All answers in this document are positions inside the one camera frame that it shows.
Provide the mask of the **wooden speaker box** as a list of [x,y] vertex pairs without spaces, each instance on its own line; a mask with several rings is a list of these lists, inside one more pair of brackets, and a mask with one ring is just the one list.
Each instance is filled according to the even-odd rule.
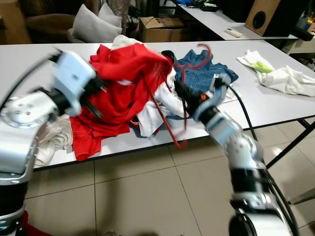
[[286,37],[301,16],[301,0],[255,0],[246,27],[263,37]]

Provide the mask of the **black table leg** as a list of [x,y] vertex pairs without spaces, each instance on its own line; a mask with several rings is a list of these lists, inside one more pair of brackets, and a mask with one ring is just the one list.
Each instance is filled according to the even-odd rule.
[[315,122],[313,121],[312,123],[308,123],[305,119],[299,119],[298,122],[304,126],[305,130],[296,137],[295,140],[290,142],[286,148],[284,148],[281,153],[279,153],[274,159],[272,159],[268,164],[266,164],[266,168],[269,169],[273,165],[275,165],[279,160],[281,160],[282,157],[287,155],[297,144],[299,144],[303,139],[306,138],[310,133],[312,133],[315,130]]

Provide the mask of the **white garment with green print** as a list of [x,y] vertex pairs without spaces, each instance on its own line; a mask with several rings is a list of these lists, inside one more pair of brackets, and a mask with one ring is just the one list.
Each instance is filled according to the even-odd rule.
[[258,51],[247,51],[237,61],[256,72],[257,81],[264,87],[290,95],[315,96],[315,81],[312,77],[289,66],[275,69]]

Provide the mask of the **red shirt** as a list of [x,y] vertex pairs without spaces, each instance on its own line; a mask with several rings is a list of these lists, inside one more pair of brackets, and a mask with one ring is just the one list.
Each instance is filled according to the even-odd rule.
[[155,97],[173,68],[171,58],[140,43],[119,49],[100,45],[89,63],[104,81],[104,89],[88,97],[102,117],[85,107],[69,119],[76,160],[101,151],[102,140],[128,133],[129,123]]

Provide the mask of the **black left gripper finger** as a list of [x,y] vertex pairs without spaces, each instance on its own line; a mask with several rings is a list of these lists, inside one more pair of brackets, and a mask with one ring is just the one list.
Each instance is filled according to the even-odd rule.
[[103,114],[98,108],[92,103],[92,100],[95,100],[96,96],[82,96],[80,98],[80,104],[87,108],[89,112],[91,112],[98,119],[103,118]]

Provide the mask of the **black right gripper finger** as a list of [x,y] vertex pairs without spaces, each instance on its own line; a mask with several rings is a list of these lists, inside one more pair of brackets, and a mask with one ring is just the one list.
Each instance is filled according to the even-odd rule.
[[178,96],[186,103],[187,110],[196,110],[197,94],[194,91],[180,91]]
[[178,96],[192,96],[193,90],[180,81],[174,81],[175,92]]

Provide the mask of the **white long side table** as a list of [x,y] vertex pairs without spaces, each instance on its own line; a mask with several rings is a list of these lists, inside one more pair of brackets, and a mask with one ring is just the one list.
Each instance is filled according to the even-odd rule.
[[[229,19],[222,12],[205,12],[198,8],[186,7],[180,4],[179,7],[205,25],[208,29],[212,30],[223,40],[298,40],[297,37],[290,34],[287,37],[263,37],[252,30],[245,27],[245,23],[237,23]],[[226,29],[232,29],[241,33],[240,37],[225,32]]]

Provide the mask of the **white remote control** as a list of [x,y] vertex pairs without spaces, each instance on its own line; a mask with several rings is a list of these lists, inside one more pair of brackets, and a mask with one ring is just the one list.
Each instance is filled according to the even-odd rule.
[[225,29],[224,32],[233,36],[233,37],[236,37],[236,38],[240,38],[241,36],[243,36],[242,33],[238,32],[234,29]]

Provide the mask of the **brown cardboard box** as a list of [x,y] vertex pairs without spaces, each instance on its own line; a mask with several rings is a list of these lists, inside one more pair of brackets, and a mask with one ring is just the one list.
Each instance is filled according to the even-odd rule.
[[144,43],[183,41],[186,26],[180,18],[140,18],[140,41]]

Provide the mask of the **red plastic clothes hanger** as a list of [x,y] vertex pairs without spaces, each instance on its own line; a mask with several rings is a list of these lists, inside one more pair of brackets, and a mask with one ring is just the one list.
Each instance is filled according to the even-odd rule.
[[[207,67],[207,65],[209,65],[211,63],[211,60],[213,57],[212,56],[212,50],[211,50],[211,47],[209,47],[209,45],[207,45],[207,44],[198,44],[198,47],[203,49],[200,53],[195,53],[194,50],[190,50],[189,53],[187,53],[183,59],[175,60],[173,65],[170,67],[170,69],[168,69],[166,76],[164,76],[158,80],[159,86],[161,83],[167,82],[167,76],[170,74],[171,70],[174,68],[177,68],[180,70],[180,72],[181,72],[180,82],[184,85],[185,85],[185,77],[186,77],[185,72],[187,70],[205,69],[205,67]],[[149,97],[149,99],[151,99],[154,103],[157,103],[157,101],[155,99],[155,92],[151,93],[151,97]],[[182,99],[181,99],[181,101],[182,101],[182,106],[183,106],[183,110],[184,110],[182,119],[183,119],[183,121],[186,122],[187,121],[187,115],[188,115],[187,112],[185,112],[186,103]],[[166,118],[162,114],[162,112],[160,112],[159,114],[162,117],[162,119],[164,119],[164,124],[162,124],[160,129],[155,131],[155,133],[153,133],[153,135],[155,135],[156,133],[159,133],[161,130],[164,130],[173,139],[173,141],[176,142],[176,144],[178,146],[182,146],[183,144],[179,143],[177,140],[178,135],[180,135],[180,133],[173,132],[173,130],[171,128],[171,124],[169,122],[169,119]]]

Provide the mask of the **grey cushion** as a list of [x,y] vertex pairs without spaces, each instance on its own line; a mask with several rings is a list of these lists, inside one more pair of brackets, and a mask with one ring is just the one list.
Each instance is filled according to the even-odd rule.
[[122,31],[122,28],[101,20],[83,4],[66,35],[71,43],[112,43]]
[[117,16],[115,13],[113,13],[112,9],[108,6],[107,3],[103,3],[101,5],[98,17],[115,27],[122,27],[122,17]]

